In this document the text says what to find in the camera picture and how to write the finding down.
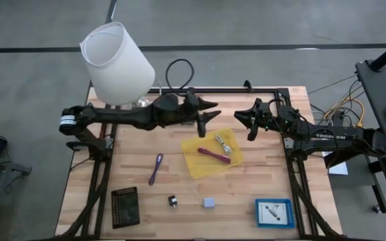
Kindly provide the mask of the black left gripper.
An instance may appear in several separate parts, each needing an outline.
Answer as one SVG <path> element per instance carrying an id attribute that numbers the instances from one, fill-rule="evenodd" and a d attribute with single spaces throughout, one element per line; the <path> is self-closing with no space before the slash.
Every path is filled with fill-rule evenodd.
<path id="1" fill-rule="evenodd" d="M 217 102 L 210 102 L 197 97 L 194 94 L 193 87 L 189 87 L 187 89 L 184 96 L 184 103 L 182 105 L 182 108 L 184 110 L 184 114 L 187 117 L 187 120 L 196 122 L 197 132 L 200 138 L 203 138 L 206 135 L 205 123 L 208 123 L 214 117 L 218 116 L 221 111 L 215 110 L 212 112 L 203 112 L 202 114 L 200 114 L 199 110 L 206 110 L 209 108 L 214 108 L 216 106 L 218 106 Z"/>

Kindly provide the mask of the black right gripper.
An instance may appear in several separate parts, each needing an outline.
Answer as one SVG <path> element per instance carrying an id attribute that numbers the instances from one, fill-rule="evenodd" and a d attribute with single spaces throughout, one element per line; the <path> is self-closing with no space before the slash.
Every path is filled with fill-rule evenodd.
<path id="1" fill-rule="evenodd" d="M 256 98 L 253 107 L 249 110 L 236 110 L 234 117 L 242 120 L 242 124 L 250 129 L 247 135 L 248 141 L 254 141 L 257 137 L 259 128 L 265 129 L 265 131 L 277 131 L 280 132 L 280 125 L 277 118 L 273 116 L 270 110 L 270 102 L 263 102 L 260 98 Z"/>

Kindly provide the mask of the black perforated tray box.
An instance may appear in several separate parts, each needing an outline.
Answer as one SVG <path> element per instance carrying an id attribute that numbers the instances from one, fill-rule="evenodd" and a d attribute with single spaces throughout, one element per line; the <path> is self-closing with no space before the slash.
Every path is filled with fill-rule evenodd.
<path id="1" fill-rule="evenodd" d="M 111 192 L 111 215 L 113 229 L 140 224 L 136 187 L 128 187 Z"/>

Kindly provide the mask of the yellow cloth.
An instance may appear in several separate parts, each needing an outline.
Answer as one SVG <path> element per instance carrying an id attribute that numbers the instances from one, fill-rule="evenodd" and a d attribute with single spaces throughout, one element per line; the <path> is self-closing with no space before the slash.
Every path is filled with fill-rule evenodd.
<path id="1" fill-rule="evenodd" d="M 204 138 L 181 142 L 182 152 L 194 179 L 206 177 L 241 164 L 242 151 L 230 128 L 211 131 Z"/>

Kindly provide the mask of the black power strip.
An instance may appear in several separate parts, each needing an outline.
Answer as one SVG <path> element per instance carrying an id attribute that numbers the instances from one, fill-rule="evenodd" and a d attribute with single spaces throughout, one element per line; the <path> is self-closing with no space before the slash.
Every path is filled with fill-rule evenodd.
<path id="1" fill-rule="evenodd" d="M 344 113 L 341 110 L 337 110 L 332 117 L 332 132 L 337 135 L 345 134 L 345 126 L 344 126 Z"/>

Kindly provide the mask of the blue box with white label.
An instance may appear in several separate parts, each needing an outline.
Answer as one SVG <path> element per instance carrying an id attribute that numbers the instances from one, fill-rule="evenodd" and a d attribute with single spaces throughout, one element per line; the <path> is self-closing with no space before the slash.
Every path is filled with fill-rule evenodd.
<path id="1" fill-rule="evenodd" d="M 295 228 L 290 199 L 256 199 L 255 218 L 258 228 Z"/>

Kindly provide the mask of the white shade table lamp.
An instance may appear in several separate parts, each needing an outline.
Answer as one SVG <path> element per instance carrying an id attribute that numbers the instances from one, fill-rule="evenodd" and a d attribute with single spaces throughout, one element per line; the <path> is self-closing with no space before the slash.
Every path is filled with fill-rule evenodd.
<path id="1" fill-rule="evenodd" d="M 98 99 L 124 105 L 144 97 L 155 81 L 155 70 L 122 23 L 111 22 L 90 32 L 80 52 Z"/>

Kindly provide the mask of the white paper sheet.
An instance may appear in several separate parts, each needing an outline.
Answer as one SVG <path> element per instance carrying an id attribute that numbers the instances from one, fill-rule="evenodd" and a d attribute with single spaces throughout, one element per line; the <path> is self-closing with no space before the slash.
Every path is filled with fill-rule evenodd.
<path id="1" fill-rule="evenodd" d="M 329 175 L 348 175 L 348 168 L 345 162 L 328 169 Z"/>

